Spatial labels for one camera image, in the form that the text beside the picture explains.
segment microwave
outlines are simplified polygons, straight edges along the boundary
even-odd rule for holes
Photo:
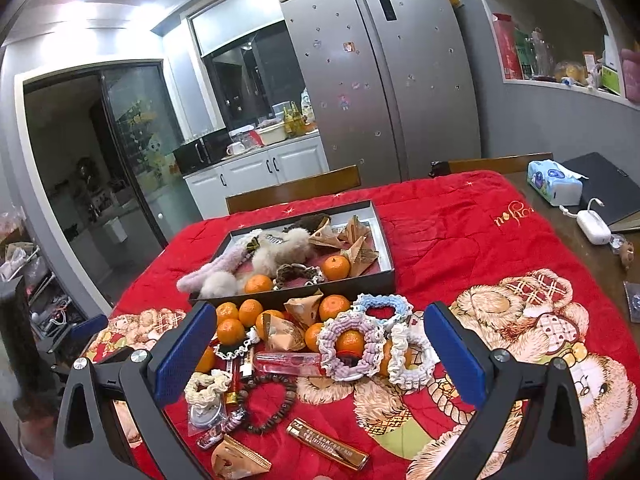
[[[195,173],[225,158],[231,142],[226,128],[216,130],[174,150],[175,163],[183,176]]]

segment black box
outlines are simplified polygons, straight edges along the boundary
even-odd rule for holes
[[[354,301],[359,294],[386,295],[395,293],[396,273],[393,261],[391,260],[388,245],[386,244],[386,238],[384,231],[382,230],[380,217],[378,216],[376,208],[371,200],[364,200],[362,202],[345,204],[338,207],[331,207],[329,209],[312,211],[297,216],[289,216],[280,220],[265,222],[263,224],[243,227],[242,229],[231,231],[220,244],[220,247],[211,260],[213,261],[220,256],[220,254],[225,251],[226,247],[236,238],[241,235],[245,235],[254,229],[281,231],[302,217],[318,213],[325,213],[330,216],[331,224],[334,229],[344,226],[353,215],[357,215],[361,222],[368,224],[371,229],[371,236],[373,238],[375,250],[379,253],[377,263],[380,267],[380,271],[372,272],[370,274],[361,274],[356,278],[345,278],[344,280],[320,283],[319,285],[292,286],[291,288],[284,288],[283,290],[269,290],[267,292],[258,292],[256,294],[240,294],[238,296],[227,296],[226,298],[199,298],[199,293],[194,292],[189,296],[189,302],[194,305],[198,301],[204,300],[207,301],[207,303],[212,304],[212,306],[218,306],[226,301],[231,301],[237,306],[240,306],[245,300],[257,300],[265,310],[283,310],[284,303],[291,298],[304,298],[306,296],[311,296],[318,289],[320,289],[325,296],[330,294],[341,294],[350,301]]]

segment gold bar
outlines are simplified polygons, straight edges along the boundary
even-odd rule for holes
[[[287,433],[325,457],[331,458],[354,471],[360,471],[369,459],[368,454],[347,446],[324,433],[320,433],[300,418],[295,418],[289,424]]]

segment orange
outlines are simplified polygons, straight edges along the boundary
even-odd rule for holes
[[[246,300],[240,305],[238,319],[246,327],[251,328],[255,325],[255,320],[262,312],[262,305],[257,300]]]
[[[382,357],[382,361],[380,362],[380,375],[385,376],[385,377],[389,377],[389,371],[388,371],[388,366],[389,366],[389,361],[391,360],[391,347],[392,347],[393,343],[391,342],[391,339],[387,339],[385,345],[382,347],[382,351],[384,353],[383,357]],[[411,357],[413,356],[411,349],[407,348],[406,352],[404,353],[404,366],[408,367],[409,364],[411,363]]]
[[[266,292],[273,288],[273,281],[269,276],[264,274],[256,274],[250,277],[244,284],[244,291],[247,294],[255,294],[256,292]]]
[[[309,350],[311,350],[312,352],[320,351],[320,349],[318,348],[318,334],[322,330],[323,326],[324,323],[316,323],[306,329],[305,343]]]
[[[264,315],[271,314],[272,316],[284,319],[284,314],[279,310],[265,310],[263,313],[258,314],[258,318],[255,320],[255,329],[258,333],[258,337],[264,341]]]
[[[202,357],[200,358],[200,361],[198,361],[198,365],[196,366],[196,371],[203,374],[208,374],[212,370],[215,364],[216,364],[216,355],[214,354],[211,347],[207,346],[205,348],[204,354],[202,354]]]
[[[320,265],[320,270],[322,270],[322,273],[330,282],[343,280],[349,275],[350,269],[351,264],[347,258],[340,256],[340,254],[329,256],[324,262],[322,262],[322,265]]]
[[[238,307],[230,301],[219,304],[216,309],[216,316],[218,316],[218,326],[220,326],[220,323],[225,319],[238,319]]]
[[[218,340],[221,345],[238,344],[244,336],[244,326],[237,319],[225,319],[218,325]]]
[[[327,319],[337,317],[338,314],[345,312],[350,308],[351,302],[347,300],[347,298],[340,296],[339,294],[332,294],[321,301],[318,312],[320,314],[320,319],[322,319],[322,321],[326,321]]]
[[[362,357],[364,354],[364,336],[357,330],[345,330],[335,341],[336,352],[349,352]]]

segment silver refrigerator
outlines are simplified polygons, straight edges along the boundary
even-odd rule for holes
[[[364,186],[480,156],[465,45],[449,0],[280,0],[332,170]]]

